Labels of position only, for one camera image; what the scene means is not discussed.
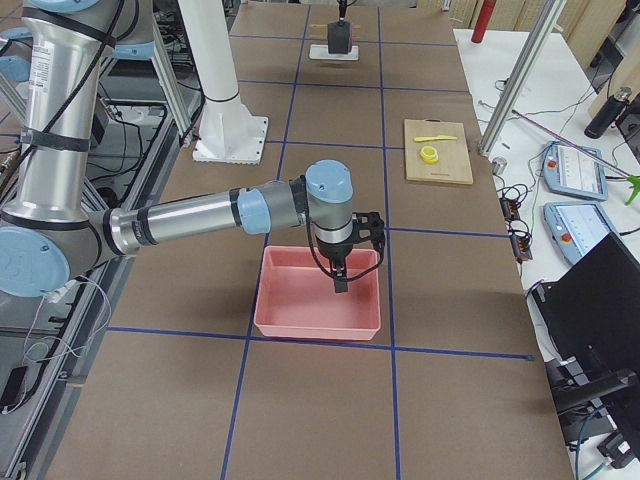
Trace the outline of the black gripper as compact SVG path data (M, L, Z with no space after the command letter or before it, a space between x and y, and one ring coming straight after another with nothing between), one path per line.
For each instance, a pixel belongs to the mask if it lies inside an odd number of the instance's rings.
M331 275L335 293L346 293L348 291L346 258L352 251L352 244L349 242L334 244L319 241L318 249L321 255L331 262Z

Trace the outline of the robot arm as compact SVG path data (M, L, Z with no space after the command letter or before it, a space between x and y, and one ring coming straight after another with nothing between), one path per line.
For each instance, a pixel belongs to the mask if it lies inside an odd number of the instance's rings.
M346 13L349 6L353 5L355 0L338 0L338 21L344 23L346 20Z
M37 297L147 245L239 227L249 234L305 225L337 292L349 281L353 189L348 168L321 160L290 182L135 211L82 209L99 65L117 47L155 52L149 1L27 1L33 36L16 196L1 209L1 288Z

